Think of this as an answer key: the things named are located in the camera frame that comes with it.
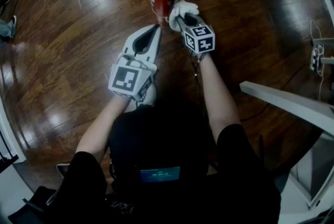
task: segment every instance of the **small screen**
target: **small screen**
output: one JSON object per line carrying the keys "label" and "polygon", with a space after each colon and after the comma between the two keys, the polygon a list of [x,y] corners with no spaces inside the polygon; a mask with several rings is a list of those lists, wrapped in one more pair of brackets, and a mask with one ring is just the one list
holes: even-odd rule
{"label": "small screen", "polygon": [[140,171],[142,183],[174,181],[180,178],[180,167],[143,169]]}

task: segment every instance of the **black sleeve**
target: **black sleeve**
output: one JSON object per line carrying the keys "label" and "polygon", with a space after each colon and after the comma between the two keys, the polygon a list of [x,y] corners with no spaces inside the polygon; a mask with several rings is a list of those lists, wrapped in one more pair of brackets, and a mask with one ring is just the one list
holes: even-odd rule
{"label": "black sleeve", "polygon": [[73,157],[55,200],[48,207],[48,223],[86,222],[102,215],[106,181],[100,164],[87,152]]}
{"label": "black sleeve", "polygon": [[277,223],[281,196],[251,147],[244,129],[226,127],[218,137],[219,184],[222,195],[249,223]]}

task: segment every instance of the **forearm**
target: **forearm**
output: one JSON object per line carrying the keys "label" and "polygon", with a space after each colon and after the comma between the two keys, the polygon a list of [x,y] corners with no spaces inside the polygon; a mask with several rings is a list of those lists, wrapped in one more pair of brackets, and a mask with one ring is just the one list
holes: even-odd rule
{"label": "forearm", "polygon": [[200,62],[200,69],[210,127],[217,143],[218,136],[225,127],[240,124],[238,111],[210,54]]}
{"label": "forearm", "polygon": [[115,119],[126,110],[130,100],[114,95],[98,117],[82,136],[76,152],[85,151],[92,154],[99,163],[104,156],[110,129]]}

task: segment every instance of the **white wall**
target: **white wall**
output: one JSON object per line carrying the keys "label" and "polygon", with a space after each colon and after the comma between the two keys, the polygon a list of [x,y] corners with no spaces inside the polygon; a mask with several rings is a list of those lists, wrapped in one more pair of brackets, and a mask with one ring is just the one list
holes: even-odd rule
{"label": "white wall", "polygon": [[19,210],[33,196],[13,166],[0,174],[0,223],[11,223],[8,216]]}
{"label": "white wall", "polygon": [[12,154],[17,155],[19,158],[15,163],[25,161],[26,157],[23,154],[23,151],[16,140],[13,130],[10,127],[1,98],[0,98],[0,130],[4,138],[7,140],[8,142],[7,145],[9,149],[12,151]]}
{"label": "white wall", "polygon": [[[0,132],[3,134],[4,140],[5,140],[6,144],[7,144],[7,146],[8,146],[8,148],[9,148],[9,150],[11,151],[11,153],[13,154],[14,152],[13,152],[13,150],[12,150],[10,144],[8,143],[8,140],[7,140],[6,137],[4,136],[3,129],[2,129],[1,126],[0,126]],[[7,151],[7,148],[6,148],[6,146],[5,146],[4,142],[3,142],[3,140],[1,139],[1,137],[0,137],[0,152],[1,152],[1,154],[2,154],[3,156],[7,157],[8,159],[10,158],[10,155],[9,155],[9,153],[8,153],[8,151]]]}

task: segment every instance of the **white glove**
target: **white glove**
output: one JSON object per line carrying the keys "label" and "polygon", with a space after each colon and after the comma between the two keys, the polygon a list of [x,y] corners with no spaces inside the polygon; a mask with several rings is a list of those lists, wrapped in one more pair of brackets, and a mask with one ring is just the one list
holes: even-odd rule
{"label": "white glove", "polygon": [[184,0],[180,0],[179,2],[175,3],[169,15],[170,28],[172,28],[176,32],[181,32],[181,28],[179,27],[176,18],[179,15],[182,18],[184,18],[186,13],[198,15],[199,14],[198,6],[194,3],[186,2]]}

